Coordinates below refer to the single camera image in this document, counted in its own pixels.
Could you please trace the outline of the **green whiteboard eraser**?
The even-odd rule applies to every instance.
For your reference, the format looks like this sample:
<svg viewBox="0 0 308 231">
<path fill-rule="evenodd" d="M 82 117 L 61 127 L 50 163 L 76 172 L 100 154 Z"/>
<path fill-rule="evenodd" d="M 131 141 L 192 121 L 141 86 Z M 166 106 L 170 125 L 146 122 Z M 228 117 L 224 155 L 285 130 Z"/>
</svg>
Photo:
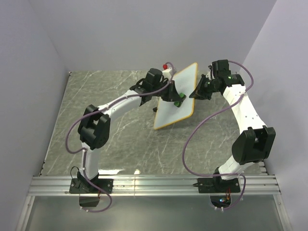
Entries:
<svg viewBox="0 0 308 231">
<path fill-rule="evenodd" d="M 184 93 L 182 93 L 182 92 L 179 94 L 179 97 L 180 97 L 180 100 L 174 102 L 174 105 L 175 105 L 176 107 L 181 107 L 183 101 L 186 99 L 186 95 L 185 95 Z"/>
</svg>

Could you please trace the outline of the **yellow framed whiteboard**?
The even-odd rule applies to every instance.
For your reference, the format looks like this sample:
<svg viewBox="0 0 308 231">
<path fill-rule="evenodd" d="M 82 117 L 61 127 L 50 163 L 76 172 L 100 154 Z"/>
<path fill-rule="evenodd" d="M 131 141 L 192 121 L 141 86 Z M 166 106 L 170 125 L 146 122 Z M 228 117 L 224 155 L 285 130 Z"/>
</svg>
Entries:
<svg viewBox="0 0 308 231">
<path fill-rule="evenodd" d="M 159 100 L 154 119 L 155 130 L 192 116 L 194 111 L 194 98 L 190 98 L 190 94 L 195 90 L 197 85 L 197 71 L 198 64 L 193 63 L 174 75 L 175 90 L 182 101 L 166 102 L 162 99 Z"/>
</svg>

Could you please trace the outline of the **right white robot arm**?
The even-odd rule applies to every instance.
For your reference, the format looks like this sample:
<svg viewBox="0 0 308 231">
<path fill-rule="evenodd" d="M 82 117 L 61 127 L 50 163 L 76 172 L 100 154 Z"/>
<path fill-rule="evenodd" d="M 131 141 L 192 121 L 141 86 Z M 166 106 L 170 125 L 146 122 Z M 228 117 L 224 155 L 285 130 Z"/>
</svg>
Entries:
<svg viewBox="0 0 308 231">
<path fill-rule="evenodd" d="M 210 100 L 219 92 L 229 104 L 239 127 L 240 135 L 231 147 L 231 157 L 217 167 L 211 177 L 198 178 L 200 193 L 239 193 L 239 176 L 251 165 L 268 158 L 276 132 L 258 116 L 249 97 L 248 90 L 239 74 L 232 74 L 229 60 L 212 62 L 209 74 L 202 75 L 190 98 Z"/>
</svg>

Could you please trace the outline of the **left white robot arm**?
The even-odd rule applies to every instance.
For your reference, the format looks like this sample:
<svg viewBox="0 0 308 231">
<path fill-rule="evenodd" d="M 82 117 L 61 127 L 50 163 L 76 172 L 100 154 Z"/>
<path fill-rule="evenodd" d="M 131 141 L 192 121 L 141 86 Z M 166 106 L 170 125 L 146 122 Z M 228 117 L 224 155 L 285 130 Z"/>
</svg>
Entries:
<svg viewBox="0 0 308 231">
<path fill-rule="evenodd" d="M 89 105 L 78 126 L 82 144 L 80 183 L 85 193 L 97 189 L 99 150 L 107 143 L 111 123 L 125 113 L 136 109 L 153 97 L 166 102 L 181 101 L 173 80 L 174 70 L 165 64 L 165 70 L 151 68 L 146 76 L 129 88 L 122 96 L 101 106 Z"/>
</svg>

